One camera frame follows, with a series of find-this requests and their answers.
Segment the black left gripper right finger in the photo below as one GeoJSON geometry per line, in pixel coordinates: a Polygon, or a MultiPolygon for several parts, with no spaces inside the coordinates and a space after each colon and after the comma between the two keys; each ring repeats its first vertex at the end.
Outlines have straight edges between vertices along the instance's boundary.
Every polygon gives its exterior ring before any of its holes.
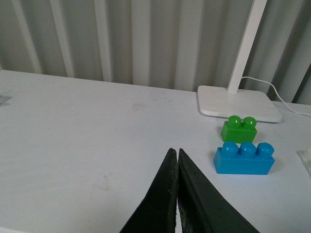
{"type": "Polygon", "coordinates": [[[178,209],[183,233],[258,232],[223,198],[182,149],[178,164],[178,209]]]}

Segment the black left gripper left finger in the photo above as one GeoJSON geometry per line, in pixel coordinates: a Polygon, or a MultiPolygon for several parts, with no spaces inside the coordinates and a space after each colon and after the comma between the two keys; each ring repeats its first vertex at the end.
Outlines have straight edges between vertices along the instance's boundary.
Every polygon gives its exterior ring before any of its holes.
{"type": "Polygon", "coordinates": [[[175,232],[178,175],[176,151],[169,149],[144,199],[122,228],[122,233],[175,232]]]}

